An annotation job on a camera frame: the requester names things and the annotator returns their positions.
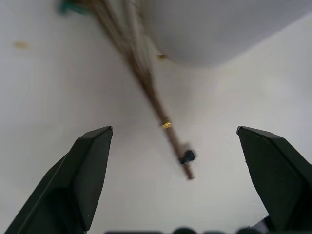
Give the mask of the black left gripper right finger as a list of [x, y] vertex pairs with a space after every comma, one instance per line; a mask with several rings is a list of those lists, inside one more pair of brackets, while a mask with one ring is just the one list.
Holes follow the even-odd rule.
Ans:
[[245, 126], [236, 133], [269, 230], [310, 232], [312, 165], [281, 136]]

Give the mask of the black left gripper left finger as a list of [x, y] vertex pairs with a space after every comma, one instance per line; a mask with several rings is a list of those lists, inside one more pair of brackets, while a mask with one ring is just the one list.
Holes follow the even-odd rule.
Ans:
[[6, 230], [7, 234], [85, 234], [102, 192], [111, 126], [86, 132], [51, 167]]

